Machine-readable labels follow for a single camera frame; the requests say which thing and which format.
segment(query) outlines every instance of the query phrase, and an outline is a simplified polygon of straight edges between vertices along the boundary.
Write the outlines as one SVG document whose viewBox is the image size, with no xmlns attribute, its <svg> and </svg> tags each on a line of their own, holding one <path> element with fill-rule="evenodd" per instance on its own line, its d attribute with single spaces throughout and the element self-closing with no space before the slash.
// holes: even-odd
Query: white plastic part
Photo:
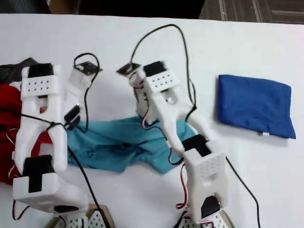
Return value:
<svg viewBox="0 0 304 228">
<path fill-rule="evenodd" d="M 79 208 L 75 212 L 62 213 L 62 215 L 88 210 L 87 194 L 81 188 L 66 183 L 54 172 L 42 175 L 42 190 L 38 192 L 29 193 L 29 177 L 14 178 L 13 198 L 44 212 L 54 212 L 56 205 Z"/>
<path fill-rule="evenodd" d="M 161 92 L 179 84 L 179 79 L 171 70 L 145 78 L 145 87 L 148 94 Z"/>
<path fill-rule="evenodd" d="M 205 219 L 205 222 L 213 222 L 214 228 L 230 228 L 219 213 L 210 216 L 209 219 Z M 183 218 L 178 228 L 212 228 L 211 224 L 203 225 L 196 224 L 192 219 Z"/>
<path fill-rule="evenodd" d="M 61 78 L 60 67 L 53 66 L 54 75 L 28 78 L 29 68 L 22 70 L 21 100 L 22 113 L 49 122 L 64 124 L 65 112 L 78 103 L 76 95 L 68 91 L 72 99 L 64 102 L 64 79 Z M 41 106 L 46 110 L 40 113 Z M 16 136 L 16 146 L 13 159 L 20 173 L 23 173 L 24 161 L 31 156 L 31 151 L 41 132 L 50 126 L 49 123 L 28 117 L 21 117 L 20 129 Z M 55 172 L 65 171 L 67 168 L 67 133 L 61 125 L 49 129 L 48 134 L 53 143 L 52 166 Z M 54 212 L 54 206 L 75 206 L 76 211 L 63 212 L 78 214 L 88 209 L 87 194 L 79 187 L 66 183 L 55 172 L 42 175 L 41 191 L 29 192 L 29 177 L 15 178 L 13 181 L 13 197 L 15 200 L 29 204 L 32 208 Z"/>
<path fill-rule="evenodd" d="M 105 228 L 105 222 L 98 210 L 94 211 L 88 222 L 89 228 Z"/>
<path fill-rule="evenodd" d="M 60 78 L 60 67 L 54 66 L 54 75 L 28 78 L 29 67 L 22 70 L 22 114 L 38 117 L 50 122 L 64 123 L 63 113 L 63 80 Z M 40 113 L 39 95 L 47 95 L 47 109 Z M 14 161 L 20 173 L 23 173 L 23 164 L 39 135 L 50 124 L 32 118 L 21 117 L 20 129 L 16 136 Z M 67 133 L 57 125 L 48 131 L 53 142 L 53 168 L 55 172 L 67 169 Z"/>
<path fill-rule="evenodd" d="M 201 206 L 207 197 L 215 196 L 221 209 L 227 205 L 228 187 L 225 173 L 227 147 L 218 140 L 207 142 L 206 146 L 211 154 L 204 157 L 196 149 L 183 154 L 188 176 L 188 203 L 191 218 L 195 223 L 201 220 Z"/>
<path fill-rule="evenodd" d="M 130 78 L 129 84 L 137 87 L 143 81 L 143 87 L 134 90 L 137 98 L 137 113 L 143 117 L 149 112 L 147 122 L 158 118 L 161 128 L 167 137 L 167 143 L 172 150 L 183 156 L 188 172 L 189 206 L 191 216 L 196 223 L 201 219 L 201 206 L 209 196 L 215 196 L 220 202 L 220 208 L 227 204 L 227 177 L 225 174 L 225 147 L 218 141 L 215 132 L 211 129 L 206 119 L 198 110 L 192 112 L 188 123 L 209 142 L 207 146 L 212 152 L 202 157 L 196 149 L 185 152 L 185 149 L 177 135 L 176 121 L 185 119 L 193 107 L 188 95 L 180 87 L 180 82 L 175 74 L 168 70 L 168 65 L 163 63 L 164 72 L 146 77 L 143 66 Z"/>
<path fill-rule="evenodd" d="M 143 80 L 144 87 L 136 90 L 138 98 L 137 113 L 143 117 L 147 111 L 147 101 L 145 101 L 147 97 L 149 101 L 147 123 L 159 118 L 162 124 L 161 128 L 172 149 L 182 156 L 185 150 L 177 135 L 176 121 L 185 119 L 193 104 L 181 89 L 178 78 L 171 70 L 145 77 L 143 67 L 140 67 L 130 80 L 130 84 L 136 86 L 132 81 L 138 83 L 141 80 Z M 216 134 L 197 110 L 190 115 L 188 123 L 208 140 L 216 139 Z"/>
<path fill-rule="evenodd" d="M 67 217 L 63 217 L 66 221 L 60 219 L 54 228 L 88 228 L 88 220 L 85 214 L 73 214 Z"/>
</svg>

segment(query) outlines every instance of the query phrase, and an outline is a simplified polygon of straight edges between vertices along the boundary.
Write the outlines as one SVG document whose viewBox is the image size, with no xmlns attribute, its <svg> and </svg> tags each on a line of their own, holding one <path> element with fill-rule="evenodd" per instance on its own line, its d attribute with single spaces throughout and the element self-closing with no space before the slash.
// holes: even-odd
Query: red wire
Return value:
<svg viewBox="0 0 304 228">
<path fill-rule="evenodd" d="M 188 190 L 187 190 L 187 187 L 186 187 L 186 185 L 185 185 L 185 183 L 184 183 L 184 179 L 183 179 L 183 177 L 182 177 L 182 169 L 184 168 L 184 166 L 185 166 L 185 164 L 183 164 L 182 166 L 181 166 L 181 169 L 180 169 L 180 179 L 181 179 L 181 184 L 182 184 L 182 187 L 183 187 L 183 189 L 184 189 L 184 194 L 185 194 L 185 201 L 183 202 L 183 203 L 178 203 L 178 204 L 176 204 L 176 208 L 177 209 L 182 209 L 183 207 L 185 207 L 186 205 L 187 205 L 187 203 L 188 203 Z"/>
<path fill-rule="evenodd" d="M 12 208 L 12 217 L 13 217 L 13 220 L 17 221 L 17 220 L 19 220 L 19 219 L 23 216 L 24 212 L 25 212 L 27 209 L 29 209 L 29 206 L 26 206 L 26 207 L 23 209 L 23 211 L 20 213 L 20 215 L 18 216 L 18 218 L 16 218 L 16 216 L 15 216 L 15 206 L 16 206 L 16 201 L 14 200 L 14 201 L 13 201 L 13 208 Z"/>
</svg>

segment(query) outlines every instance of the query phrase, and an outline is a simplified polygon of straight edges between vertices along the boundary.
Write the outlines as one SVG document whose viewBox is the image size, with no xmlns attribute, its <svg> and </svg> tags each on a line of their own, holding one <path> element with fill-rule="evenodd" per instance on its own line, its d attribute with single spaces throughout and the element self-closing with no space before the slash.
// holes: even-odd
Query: blue pouch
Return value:
<svg viewBox="0 0 304 228">
<path fill-rule="evenodd" d="M 290 86 L 232 75 L 220 75 L 218 79 L 220 122 L 295 139 L 290 119 Z"/>
<path fill-rule="evenodd" d="M 177 121 L 176 127 L 181 140 L 195 135 L 184 121 Z M 157 128 L 145 131 L 138 116 L 113 121 L 90 121 L 86 133 L 77 128 L 67 131 L 67 143 L 87 168 L 123 172 L 135 162 L 146 162 L 160 173 L 174 168 L 168 161 L 170 150 L 161 131 Z M 180 157 L 172 153 L 171 159 L 177 162 Z M 70 155 L 68 162 L 76 165 Z"/>
</svg>

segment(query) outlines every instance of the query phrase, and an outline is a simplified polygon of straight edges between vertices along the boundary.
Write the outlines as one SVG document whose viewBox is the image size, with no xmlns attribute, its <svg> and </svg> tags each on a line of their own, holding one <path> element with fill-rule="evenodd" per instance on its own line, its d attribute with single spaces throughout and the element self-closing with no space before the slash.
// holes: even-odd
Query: white table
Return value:
<svg viewBox="0 0 304 228">
<path fill-rule="evenodd" d="M 231 141 L 233 149 L 228 156 L 260 203 L 262 227 L 300 227 L 304 204 L 304 26 L 2 14 L 0 64 L 33 57 L 38 62 L 62 64 L 68 75 L 76 55 L 95 53 L 104 71 L 89 92 L 90 119 L 131 117 L 135 115 L 132 90 L 115 71 L 129 61 L 135 44 L 145 33 L 168 23 L 176 23 L 185 33 L 198 107 L 212 121 L 213 128 Z M 160 59 L 170 63 L 186 87 L 183 46 L 173 28 L 159 31 L 144 41 L 134 61 L 144 65 Z M 223 73 L 290 85 L 291 118 L 297 140 L 263 137 L 216 123 L 213 120 L 216 78 Z M 256 228 L 255 204 L 232 171 L 227 170 L 230 201 L 226 212 L 237 228 Z M 179 168 L 163 176 L 146 164 L 129 167 L 122 174 L 88 169 L 86 172 L 99 203 L 109 207 L 118 228 L 170 228 L 180 215 L 175 209 L 175 204 L 183 201 Z M 63 176 L 89 192 L 79 169 L 69 167 Z M 11 218 L 11 204 L 12 188 L 1 183 L 1 227 L 39 228 L 52 217 L 30 209 L 21 221 L 15 222 Z"/>
</svg>

